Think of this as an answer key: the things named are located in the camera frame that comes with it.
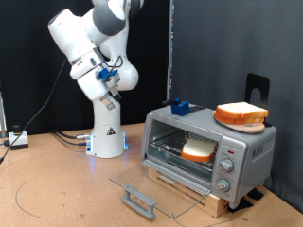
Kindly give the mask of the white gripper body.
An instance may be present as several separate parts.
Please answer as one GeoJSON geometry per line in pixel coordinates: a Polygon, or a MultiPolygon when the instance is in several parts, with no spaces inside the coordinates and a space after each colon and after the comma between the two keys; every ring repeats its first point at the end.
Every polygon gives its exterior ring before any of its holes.
{"type": "Polygon", "coordinates": [[[109,92],[105,82],[98,78],[102,69],[100,61],[86,58],[76,62],[70,71],[72,79],[77,81],[79,87],[92,101],[104,97],[109,92]]]}

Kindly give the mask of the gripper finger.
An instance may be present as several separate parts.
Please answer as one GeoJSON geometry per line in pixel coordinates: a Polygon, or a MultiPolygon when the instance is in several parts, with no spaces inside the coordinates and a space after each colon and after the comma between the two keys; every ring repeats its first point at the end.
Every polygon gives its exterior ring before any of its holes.
{"type": "Polygon", "coordinates": [[[119,101],[121,99],[121,95],[119,94],[119,91],[117,90],[116,87],[112,87],[110,93],[112,97],[115,99],[115,101],[119,101]]]}
{"type": "Polygon", "coordinates": [[[111,101],[110,96],[109,95],[105,95],[100,99],[100,102],[109,110],[111,111],[115,105],[114,103],[111,101]]]}

